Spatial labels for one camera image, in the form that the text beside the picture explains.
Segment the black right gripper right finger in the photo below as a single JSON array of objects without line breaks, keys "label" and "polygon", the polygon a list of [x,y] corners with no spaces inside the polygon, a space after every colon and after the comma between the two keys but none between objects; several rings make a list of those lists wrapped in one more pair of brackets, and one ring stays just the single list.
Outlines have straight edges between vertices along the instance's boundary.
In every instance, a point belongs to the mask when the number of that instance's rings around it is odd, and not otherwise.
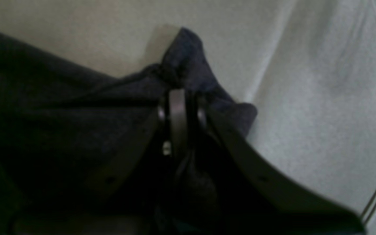
[{"label": "black right gripper right finger", "polygon": [[221,235],[365,235],[351,210],[294,182],[267,162],[200,95],[188,98],[196,160],[217,190]]}]

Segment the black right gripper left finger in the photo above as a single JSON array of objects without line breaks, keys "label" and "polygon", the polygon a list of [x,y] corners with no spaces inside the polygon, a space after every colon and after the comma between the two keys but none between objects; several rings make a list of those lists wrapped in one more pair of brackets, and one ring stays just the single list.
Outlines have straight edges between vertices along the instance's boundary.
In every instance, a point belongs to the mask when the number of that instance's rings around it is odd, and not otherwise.
[{"label": "black right gripper left finger", "polygon": [[23,213],[13,235],[154,235],[157,195],[188,152],[186,92],[171,90],[118,156],[56,199]]}]

